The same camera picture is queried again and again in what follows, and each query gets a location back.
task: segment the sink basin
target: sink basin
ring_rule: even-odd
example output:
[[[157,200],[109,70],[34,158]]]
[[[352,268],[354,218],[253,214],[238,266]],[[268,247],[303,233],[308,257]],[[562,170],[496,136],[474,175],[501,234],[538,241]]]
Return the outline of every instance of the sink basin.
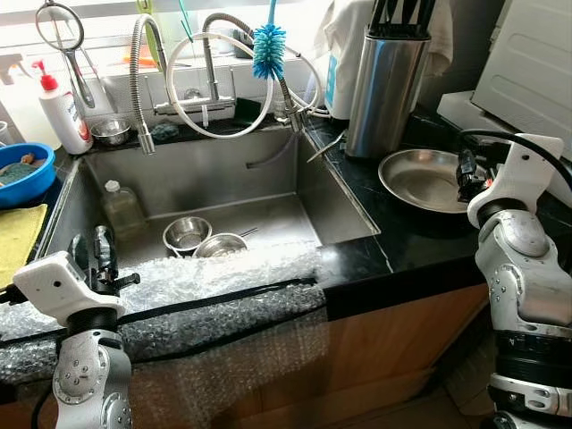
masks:
[[[172,256],[163,230],[184,215],[207,219],[213,234],[257,228],[245,238],[249,248],[294,241],[318,246],[378,233],[322,159],[306,163],[315,152],[306,136],[274,157],[291,136],[280,128],[162,145],[152,156],[138,147],[83,156],[74,161],[39,253],[66,249],[77,233],[92,239],[93,226],[107,223],[100,201],[109,180],[135,191],[148,220],[137,237],[116,242],[120,267]],[[248,168],[252,163],[258,165]]]

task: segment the small metal bowl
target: small metal bowl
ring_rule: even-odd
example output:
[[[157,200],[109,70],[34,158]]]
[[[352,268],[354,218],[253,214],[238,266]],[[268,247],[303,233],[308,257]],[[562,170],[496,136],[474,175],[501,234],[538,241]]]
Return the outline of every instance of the small metal bowl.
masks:
[[[226,232],[215,234],[200,243],[193,257],[225,257],[230,253],[246,249],[247,243],[241,236]]]
[[[105,119],[91,127],[91,135],[106,146],[119,146],[129,140],[130,128],[124,119]]]
[[[181,253],[195,250],[212,232],[213,227],[202,217],[182,217],[164,229],[163,243],[181,257]]]

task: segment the yellow sponge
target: yellow sponge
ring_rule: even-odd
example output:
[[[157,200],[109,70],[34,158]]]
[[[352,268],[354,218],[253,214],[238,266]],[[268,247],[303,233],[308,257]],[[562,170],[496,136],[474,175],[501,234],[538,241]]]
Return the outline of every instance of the yellow sponge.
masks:
[[[46,217],[47,205],[0,210],[0,290],[12,283],[28,256]]]

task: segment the black countertop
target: black countertop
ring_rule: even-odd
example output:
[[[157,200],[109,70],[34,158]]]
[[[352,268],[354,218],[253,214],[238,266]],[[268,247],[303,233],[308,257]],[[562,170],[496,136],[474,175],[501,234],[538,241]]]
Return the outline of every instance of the black countertop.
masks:
[[[334,141],[346,123],[312,121],[308,134],[319,148]],[[429,147],[456,152],[456,130],[436,114],[415,112],[400,149]],[[507,153],[502,144],[485,149],[488,164]],[[478,230],[465,214],[437,214],[395,198],[381,184],[379,161],[348,159],[337,147],[325,158],[346,182],[381,233],[323,247],[332,274],[325,289],[330,320],[390,307],[484,282],[476,267]],[[568,256],[572,212],[550,194],[539,201],[538,216]]]

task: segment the white appliance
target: white appliance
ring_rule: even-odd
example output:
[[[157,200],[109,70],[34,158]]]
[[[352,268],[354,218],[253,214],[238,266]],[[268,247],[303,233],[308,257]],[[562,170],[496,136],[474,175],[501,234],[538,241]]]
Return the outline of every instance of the white appliance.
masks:
[[[572,0],[507,0],[476,90],[445,94],[437,108],[462,129],[560,137],[572,160]],[[572,207],[564,181],[549,192]]]

